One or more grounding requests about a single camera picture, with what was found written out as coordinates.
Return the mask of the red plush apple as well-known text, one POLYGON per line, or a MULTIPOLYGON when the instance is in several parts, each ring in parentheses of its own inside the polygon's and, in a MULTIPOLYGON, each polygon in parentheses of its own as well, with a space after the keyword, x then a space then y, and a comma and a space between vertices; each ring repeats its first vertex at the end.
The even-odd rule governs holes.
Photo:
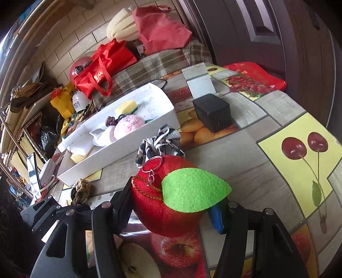
POLYGON ((206 210, 232 191, 225 180, 181 156, 138 156, 136 164, 133 210, 157 235, 178 237, 195 230, 206 210))

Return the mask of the pink plush toy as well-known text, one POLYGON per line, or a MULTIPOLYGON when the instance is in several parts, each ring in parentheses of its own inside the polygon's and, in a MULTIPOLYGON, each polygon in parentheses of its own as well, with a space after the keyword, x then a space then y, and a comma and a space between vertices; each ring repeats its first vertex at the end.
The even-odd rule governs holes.
POLYGON ((127 115, 115 126, 114 137, 119 140, 129 133, 137 130, 146 123, 141 116, 127 115))

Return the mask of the zebra print scrunchie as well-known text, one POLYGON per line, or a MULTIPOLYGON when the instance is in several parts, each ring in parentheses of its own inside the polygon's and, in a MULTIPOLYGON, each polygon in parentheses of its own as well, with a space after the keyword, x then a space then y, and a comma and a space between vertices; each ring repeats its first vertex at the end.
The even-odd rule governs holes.
POLYGON ((156 156, 172 155, 186 157, 184 151, 180 148, 180 133, 164 124, 156 136, 146 138, 139 146, 135 159, 136 166, 140 169, 145 162, 156 156))

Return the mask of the yellow green scrub sponge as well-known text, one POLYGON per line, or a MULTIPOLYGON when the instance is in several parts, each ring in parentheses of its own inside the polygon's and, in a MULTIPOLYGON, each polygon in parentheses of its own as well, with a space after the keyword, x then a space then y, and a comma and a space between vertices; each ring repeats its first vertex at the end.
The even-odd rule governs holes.
POLYGON ((137 109, 137 104, 133 100, 128 100, 120 104, 120 106, 115 110, 118 115, 121 114, 131 114, 137 109))

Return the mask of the smartphone on stand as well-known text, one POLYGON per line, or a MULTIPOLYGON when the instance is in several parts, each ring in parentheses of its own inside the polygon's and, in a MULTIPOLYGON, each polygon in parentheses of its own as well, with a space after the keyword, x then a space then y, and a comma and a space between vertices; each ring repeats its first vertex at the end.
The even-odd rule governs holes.
POLYGON ((27 170, 30 190, 34 198, 39 200, 42 197, 41 183, 38 174, 37 159, 34 152, 27 157, 27 170))

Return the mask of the metal shelf rack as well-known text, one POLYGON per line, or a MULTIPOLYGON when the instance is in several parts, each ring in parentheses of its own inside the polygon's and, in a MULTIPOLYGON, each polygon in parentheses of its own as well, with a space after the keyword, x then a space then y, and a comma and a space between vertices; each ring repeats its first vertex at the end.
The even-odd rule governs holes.
MULTIPOLYGON (((12 139, 14 145, 16 146, 16 148, 23 154, 23 156, 26 158, 29 156, 29 154, 27 154, 27 152, 25 152, 25 150, 21 147, 19 140, 16 139, 16 137, 12 134, 11 130, 9 129, 9 126, 4 118, 4 111, 3 108, 1 107, 1 122, 5 128, 5 131, 9 134, 10 138, 12 139)), ((7 177, 10 180, 10 183, 12 185, 14 185, 15 187, 17 187, 17 189, 19 191, 21 191, 22 193, 26 194, 27 196, 29 196, 33 202, 37 202, 38 200, 34 198, 33 194, 31 191, 29 191, 22 182, 20 182, 16 177, 13 176, 13 174, 9 171, 9 169, 7 168, 7 166, 4 165, 4 163, 1 161, 1 169, 5 172, 5 174, 7 175, 7 177)), ((46 188, 41 188, 41 195, 42 197, 40 198, 43 199, 45 197, 44 195, 44 191, 46 188)))

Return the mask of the yellow gift bag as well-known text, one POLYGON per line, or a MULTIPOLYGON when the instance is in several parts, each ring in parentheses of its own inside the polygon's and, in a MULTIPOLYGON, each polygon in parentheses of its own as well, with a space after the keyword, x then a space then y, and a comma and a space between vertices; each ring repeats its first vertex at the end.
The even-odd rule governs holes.
POLYGON ((65 87, 56 87, 52 91, 50 103, 64 119, 70 118, 75 112, 72 104, 74 93, 75 87, 71 82, 65 87))

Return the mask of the white helmet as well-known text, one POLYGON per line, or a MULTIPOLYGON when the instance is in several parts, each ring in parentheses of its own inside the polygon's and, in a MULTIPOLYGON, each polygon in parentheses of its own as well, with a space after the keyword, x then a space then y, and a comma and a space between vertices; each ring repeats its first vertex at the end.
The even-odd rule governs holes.
POLYGON ((76 112, 83 111, 89 104, 90 100, 83 92, 77 90, 72 97, 72 104, 76 112))

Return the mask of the black power adapter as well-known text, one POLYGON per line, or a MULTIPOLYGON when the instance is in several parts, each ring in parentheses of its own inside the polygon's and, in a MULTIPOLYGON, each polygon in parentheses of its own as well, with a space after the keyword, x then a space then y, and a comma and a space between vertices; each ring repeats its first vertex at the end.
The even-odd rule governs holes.
POLYGON ((206 94, 192 101, 198 119, 212 133, 232 125, 230 104, 214 94, 206 94))

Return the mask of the red helmet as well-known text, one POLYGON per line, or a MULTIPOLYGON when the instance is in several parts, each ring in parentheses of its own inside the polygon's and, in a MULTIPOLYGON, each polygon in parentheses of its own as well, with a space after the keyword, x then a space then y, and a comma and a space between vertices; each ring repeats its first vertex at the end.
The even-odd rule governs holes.
POLYGON ((75 84, 75 78, 91 63, 91 57, 83 56, 77 59, 71 66, 69 78, 72 84, 75 84))

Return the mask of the red tote bag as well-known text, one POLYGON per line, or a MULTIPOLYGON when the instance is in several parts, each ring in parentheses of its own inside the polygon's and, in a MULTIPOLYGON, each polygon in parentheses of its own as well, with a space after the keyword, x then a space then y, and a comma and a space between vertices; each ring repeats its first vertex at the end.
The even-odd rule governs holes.
POLYGON ((102 96, 109 96, 114 86, 112 77, 136 62, 137 59, 126 47, 126 42, 113 39, 99 46, 91 57, 91 63, 75 77, 75 87, 88 99, 91 99, 95 90, 102 96))

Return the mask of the red plastic bag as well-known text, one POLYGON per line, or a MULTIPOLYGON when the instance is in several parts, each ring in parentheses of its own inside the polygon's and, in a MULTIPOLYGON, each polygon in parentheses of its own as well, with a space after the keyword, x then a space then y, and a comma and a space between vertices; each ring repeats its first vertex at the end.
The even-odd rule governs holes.
POLYGON ((225 65, 224 68, 246 75, 271 89, 283 92, 287 89, 287 84, 283 79, 267 73, 254 62, 237 62, 225 65))

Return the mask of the plaid covered bench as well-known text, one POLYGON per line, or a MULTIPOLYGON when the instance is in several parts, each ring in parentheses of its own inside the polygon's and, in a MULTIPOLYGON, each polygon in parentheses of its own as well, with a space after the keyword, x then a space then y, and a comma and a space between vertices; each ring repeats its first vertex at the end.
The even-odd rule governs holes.
POLYGON ((112 77, 113 88, 110 95, 103 96, 95 90, 91 94, 92 102, 99 111, 146 83, 201 62, 212 63, 212 55, 206 46, 197 39, 192 39, 184 48, 155 53, 118 72, 112 77))

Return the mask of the small white card stand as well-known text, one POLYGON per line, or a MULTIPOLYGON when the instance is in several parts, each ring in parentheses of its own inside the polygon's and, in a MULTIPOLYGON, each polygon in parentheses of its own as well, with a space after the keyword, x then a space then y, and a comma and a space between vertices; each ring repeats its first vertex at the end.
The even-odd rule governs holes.
POLYGON ((204 62, 184 68, 181 71, 193 99, 216 93, 204 62))

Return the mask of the dark red cloth bag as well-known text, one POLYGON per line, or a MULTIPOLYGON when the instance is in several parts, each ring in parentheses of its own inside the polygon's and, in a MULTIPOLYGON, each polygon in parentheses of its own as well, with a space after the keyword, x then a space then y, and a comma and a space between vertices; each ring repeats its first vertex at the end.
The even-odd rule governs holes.
POLYGON ((147 56, 169 49, 180 49, 188 45, 192 32, 170 17, 172 8, 166 5, 137 7, 133 18, 139 32, 139 40, 147 56))

